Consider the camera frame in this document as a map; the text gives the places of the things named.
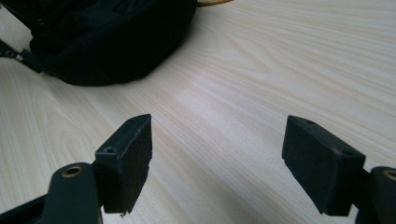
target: small hole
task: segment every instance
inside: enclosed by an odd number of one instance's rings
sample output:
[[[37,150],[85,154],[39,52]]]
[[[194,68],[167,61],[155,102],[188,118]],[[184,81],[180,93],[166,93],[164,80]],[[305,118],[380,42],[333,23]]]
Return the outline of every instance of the small hole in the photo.
[[[81,174],[82,168],[80,166],[72,166],[62,172],[63,177],[73,177]]]
[[[8,51],[6,52],[6,55],[7,55],[7,57],[10,57],[10,58],[12,58],[12,57],[14,57],[14,55],[15,55],[15,52],[14,52],[14,51],[12,51],[12,50],[8,50]]]
[[[390,178],[390,179],[392,179],[392,180],[396,180],[396,171],[393,171],[393,170],[386,170],[386,171],[384,171],[384,174],[385,174],[388,178]]]
[[[108,147],[108,148],[105,148],[105,152],[108,152],[108,153],[115,153],[115,152],[116,152],[116,149],[114,149],[113,147]]]
[[[43,20],[43,19],[38,19],[38,20],[37,20],[37,23],[38,23],[39,25],[44,25],[44,20]]]

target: black bag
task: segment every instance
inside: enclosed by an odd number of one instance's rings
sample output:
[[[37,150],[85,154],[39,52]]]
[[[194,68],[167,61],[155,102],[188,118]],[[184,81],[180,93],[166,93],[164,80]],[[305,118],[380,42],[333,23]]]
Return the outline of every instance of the black bag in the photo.
[[[80,86],[146,76],[177,47],[197,5],[196,0],[1,2],[32,31],[34,58],[24,51],[26,63]]]

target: black mount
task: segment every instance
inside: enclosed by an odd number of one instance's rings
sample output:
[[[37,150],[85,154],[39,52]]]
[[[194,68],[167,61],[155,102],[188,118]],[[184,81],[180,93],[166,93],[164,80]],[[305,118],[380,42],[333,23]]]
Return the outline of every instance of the black mount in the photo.
[[[47,195],[0,215],[0,224],[99,224],[101,206],[106,213],[130,213],[151,156],[151,115],[129,119],[95,152],[93,164],[59,169]]]
[[[363,169],[365,156],[315,122],[288,117],[282,158],[320,213],[356,223],[396,223],[396,169]]]

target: table surface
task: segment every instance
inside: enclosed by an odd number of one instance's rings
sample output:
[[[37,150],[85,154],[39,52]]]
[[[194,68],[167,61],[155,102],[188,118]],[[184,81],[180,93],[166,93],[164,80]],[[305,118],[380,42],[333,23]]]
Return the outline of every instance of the table surface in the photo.
[[[0,38],[29,31],[0,10]],[[134,116],[152,115],[153,159],[131,215],[105,223],[354,223],[320,215],[281,159],[288,115],[396,166],[396,2],[233,1],[197,9],[148,77],[70,86],[0,60],[0,212],[92,162]]]

